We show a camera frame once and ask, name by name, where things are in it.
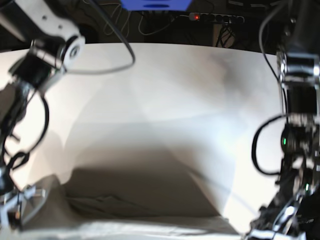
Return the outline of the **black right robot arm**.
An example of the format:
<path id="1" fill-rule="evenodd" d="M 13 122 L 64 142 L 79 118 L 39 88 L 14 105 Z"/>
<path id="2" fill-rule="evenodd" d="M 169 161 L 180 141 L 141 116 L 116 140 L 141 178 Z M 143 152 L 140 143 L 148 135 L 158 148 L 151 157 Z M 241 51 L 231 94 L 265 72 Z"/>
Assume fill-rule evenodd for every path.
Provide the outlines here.
<path id="1" fill-rule="evenodd" d="M 126 70 L 72 70 L 85 37 L 58 0 L 3 0 L 0 24 L 22 42 L 30 43 L 25 56 L 9 69 L 12 82 L 0 91 L 0 154 L 7 153 L 6 140 L 26 114 L 29 93 L 40 95 L 44 107 L 44 129 L 50 112 L 45 98 L 48 89 L 64 75 L 106 75 Z"/>

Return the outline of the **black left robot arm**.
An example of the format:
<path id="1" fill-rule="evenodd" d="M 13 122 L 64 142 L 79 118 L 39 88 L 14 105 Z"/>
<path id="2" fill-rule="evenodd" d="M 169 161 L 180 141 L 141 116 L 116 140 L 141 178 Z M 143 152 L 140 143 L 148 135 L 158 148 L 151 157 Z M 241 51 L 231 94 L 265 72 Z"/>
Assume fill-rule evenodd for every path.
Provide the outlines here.
<path id="1" fill-rule="evenodd" d="M 251 159 L 259 169 L 257 143 L 262 130 L 285 120 L 280 146 L 283 152 L 276 184 L 279 191 L 261 207 L 251 222 L 253 229 L 288 233 L 298 230 L 320 193 L 320 3 L 302 0 L 298 15 L 290 20 L 286 37 L 276 54 L 274 72 L 282 113 L 255 132 Z"/>

